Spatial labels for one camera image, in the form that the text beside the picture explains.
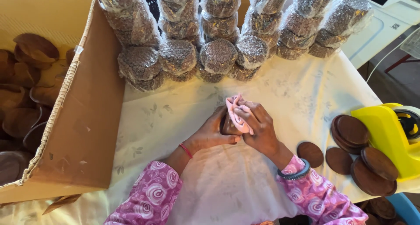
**person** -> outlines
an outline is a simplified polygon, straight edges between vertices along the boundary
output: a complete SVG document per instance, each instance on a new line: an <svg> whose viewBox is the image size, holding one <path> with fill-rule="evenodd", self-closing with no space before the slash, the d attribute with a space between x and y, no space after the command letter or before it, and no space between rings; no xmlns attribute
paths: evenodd
<svg viewBox="0 0 420 225"><path fill-rule="evenodd" d="M249 101L244 104L253 115L234 108L234 112L254 130L253 135L242 135L244 142L277 166L276 180L302 214L311 217L317 225L365 224L368 216L360 208L277 139L273 119L261 104ZM194 154L204 148L241 140L239 136L220 134L220 122L226 112L226 106L218 107L168 158L150 162L134 183L129 198L104 224L165 224L182 187L179 176Z"/></svg>

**hand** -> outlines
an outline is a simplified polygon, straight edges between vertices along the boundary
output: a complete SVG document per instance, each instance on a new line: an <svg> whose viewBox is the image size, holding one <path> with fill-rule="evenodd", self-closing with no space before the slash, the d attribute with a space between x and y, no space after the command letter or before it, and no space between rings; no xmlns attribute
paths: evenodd
<svg viewBox="0 0 420 225"><path fill-rule="evenodd" d="M254 135L242 135L245 143L267 156L282 170L290 162L293 153L277 140L273 119L261 104L246 101L244 105L249 107L254 116L239 108L234 108L234 112L254 130Z"/></svg>
<svg viewBox="0 0 420 225"><path fill-rule="evenodd" d="M226 105L219 106L214 113L190 138L183 142L184 146L194 155L197 151L223 144L233 144L241 140L240 136L220 134L220 122L226 115Z"/></svg>

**red string bracelet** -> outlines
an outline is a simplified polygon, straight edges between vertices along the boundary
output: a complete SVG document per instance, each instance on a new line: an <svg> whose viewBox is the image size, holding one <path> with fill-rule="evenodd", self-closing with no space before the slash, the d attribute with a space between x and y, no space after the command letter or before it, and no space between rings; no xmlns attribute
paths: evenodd
<svg viewBox="0 0 420 225"><path fill-rule="evenodd" d="M187 155L190 157L190 158L192 158L192 154L191 154L191 152L184 146L184 144L183 143L181 143L181 144L179 144L178 145L179 147L182 147L184 150L185 150L185 152L187 153Z"/></svg>

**white tablecloth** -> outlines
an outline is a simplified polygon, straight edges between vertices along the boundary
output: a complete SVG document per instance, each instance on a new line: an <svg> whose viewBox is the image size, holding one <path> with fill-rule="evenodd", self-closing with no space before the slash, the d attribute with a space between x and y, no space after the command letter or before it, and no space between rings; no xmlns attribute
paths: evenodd
<svg viewBox="0 0 420 225"><path fill-rule="evenodd" d="M75 203L44 216L41 214L51 201L5 206L0 210L0 224L101 224L126 200L148 162L170 154L226 97L239 92L266 108L274 119L278 138L294 153L302 141L315 143L324 153L336 147L329 134L334 116L381 104L342 52L327 60L305 55L298 61L288 61L275 56L248 83L228 78L217 84L198 79L188 83L167 81L153 94L126 87L110 188L83 194ZM316 171L352 202L371 198L350 176L333 172L326 163ZM274 181L275 173L265 156L243 142L200 151L181 176L184 185L169 224L182 224L183 217L199 216L204 202L213 208L213 216L201 224L222 224L231 214L242 213L250 222L256 216L275 219L296 213ZM420 178L398 186L397 192L420 191ZM278 211L284 207L288 211Z"/></svg>

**pink floral sleeve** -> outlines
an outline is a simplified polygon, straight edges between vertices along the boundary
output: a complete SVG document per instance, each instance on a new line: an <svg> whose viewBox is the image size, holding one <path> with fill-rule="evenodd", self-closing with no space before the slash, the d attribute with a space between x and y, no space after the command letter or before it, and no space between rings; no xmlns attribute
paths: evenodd
<svg viewBox="0 0 420 225"><path fill-rule="evenodd" d="M281 172L295 174L302 171L305 163L296 155ZM341 194L325 177L314 169L298 180L285 180L277 175L289 199L299 210L311 217L316 225L363 225L368 216L352 204L349 197Z"/></svg>
<svg viewBox="0 0 420 225"><path fill-rule="evenodd" d="M181 187L182 180L173 168L152 161L134 183L129 198L108 216L104 224L163 225Z"/></svg>

